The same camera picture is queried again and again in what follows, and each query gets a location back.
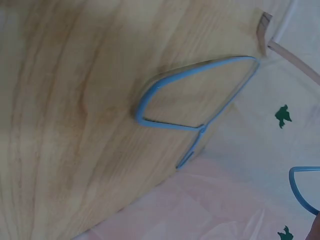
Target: light wood panel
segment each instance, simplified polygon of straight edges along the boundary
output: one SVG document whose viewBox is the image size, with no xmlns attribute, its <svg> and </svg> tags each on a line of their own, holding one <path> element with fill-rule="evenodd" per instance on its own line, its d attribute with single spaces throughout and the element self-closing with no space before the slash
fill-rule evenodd
<svg viewBox="0 0 320 240">
<path fill-rule="evenodd" d="M 286 3 L 0 1 L 0 238 L 69 239 L 173 174 L 196 133 L 139 126 L 143 88 L 173 68 L 258 56 L 257 7 L 277 19 Z M 146 114 L 198 125 L 251 64 L 174 83 Z"/>
</svg>

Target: pink fabric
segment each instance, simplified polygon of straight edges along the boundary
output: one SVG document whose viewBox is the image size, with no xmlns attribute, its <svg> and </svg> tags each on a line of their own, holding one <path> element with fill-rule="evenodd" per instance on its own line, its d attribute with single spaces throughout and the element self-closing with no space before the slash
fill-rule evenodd
<svg viewBox="0 0 320 240">
<path fill-rule="evenodd" d="M 76 240 L 277 240 L 285 226 L 299 240 L 310 223 L 198 157 Z"/>
</svg>

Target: wooden surface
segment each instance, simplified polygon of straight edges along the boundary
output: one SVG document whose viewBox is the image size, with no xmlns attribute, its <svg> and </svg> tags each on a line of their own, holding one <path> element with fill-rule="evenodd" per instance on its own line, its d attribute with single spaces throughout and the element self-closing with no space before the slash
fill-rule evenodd
<svg viewBox="0 0 320 240">
<path fill-rule="evenodd" d="M 137 125 L 147 82 L 199 61 L 259 56 L 258 7 L 280 19 L 287 3 L 0 1 L 0 239 L 70 239 L 172 175 L 196 133 Z M 251 66 L 174 83 L 146 115 L 198 125 Z"/>
</svg>

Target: wooden stick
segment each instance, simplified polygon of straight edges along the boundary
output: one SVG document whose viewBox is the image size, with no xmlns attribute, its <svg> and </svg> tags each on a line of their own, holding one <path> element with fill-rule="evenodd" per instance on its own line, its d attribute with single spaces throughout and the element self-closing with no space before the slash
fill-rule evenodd
<svg viewBox="0 0 320 240">
<path fill-rule="evenodd" d="M 320 85 L 320 75 L 311 67 L 309 67 L 306 63 L 304 63 L 301 59 L 299 59 L 297 56 L 295 56 L 287 49 L 285 49 L 284 47 L 280 46 L 278 43 L 272 40 L 269 41 L 268 47 L 271 48 L 271 50 L 273 50 L 277 54 L 279 54 L 281 57 L 287 59 L 290 63 L 292 63 L 302 72 L 304 72 L 314 82 Z"/>
</svg>

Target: blue plastic-coated wire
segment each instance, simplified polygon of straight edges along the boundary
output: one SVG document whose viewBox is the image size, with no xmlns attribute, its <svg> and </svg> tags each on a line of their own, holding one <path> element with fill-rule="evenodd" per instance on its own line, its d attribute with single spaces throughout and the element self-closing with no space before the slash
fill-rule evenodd
<svg viewBox="0 0 320 240">
<path fill-rule="evenodd" d="M 319 210 L 311 206 L 301 195 L 295 180 L 295 172 L 315 172 L 320 171 L 320 166 L 294 166 L 289 171 L 289 182 L 292 189 L 292 192 L 298 202 L 310 213 L 314 215 L 319 214 Z"/>
<path fill-rule="evenodd" d="M 174 124 L 174 123 L 168 123 L 168 122 L 159 122 L 159 121 L 154 121 L 154 120 L 144 118 L 144 113 L 146 111 L 146 108 L 150 100 L 164 86 L 212 68 L 217 68 L 226 64 L 231 64 L 231 63 L 235 63 L 243 60 L 255 61 L 257 63 L 255 66 L 255 69 L 253 70 L 252 74 L 248 77 L 248 79 L 245 81 L 245 83 L 234 93 L 234 95 L 226 102 L 226 104 L 218 111 L 218 113 L 213 118 L 211 118 L 206 124 L 202 124 L 200 126 L 186 126 L 186 125 L 180 125 L 180 124 Z M 191 157 L 195 153 L 194 151 L 199 141 L 201 140 L 206 130 L 208 129 L 208 126 L 212 124 L 216 120 L 216 118 L 219 117 L 219 115 L 229 106 L 229 104 L 241 92 L 241 90 L 245 87 L 245 85 L 247 85 L 250 79 L 256 74 L 259 66 L 260 66 L 260 61 L 253 56 L 234 56 L 234 57 L 224 58 L 222 60 L 218 60 L 215 62 L 210 62 L 208 64 L 204 64 L 201 66 L 196 66 L 192 69 L 164 77 L 158 80 L 157 82 L 155 82 L 142 96 L 135 113 L 135 119 L 140 125 L 145 127 L 198 132 L 198 135 L 194 140 L 193 144 L 191 145 L 189 150 L 186 152 L 186 154 L 184 155 L 180 163 L 176 166 L 177 169 L 181 169 L 188 162 L 188 160 L 191 159 Z"/>
</svg>

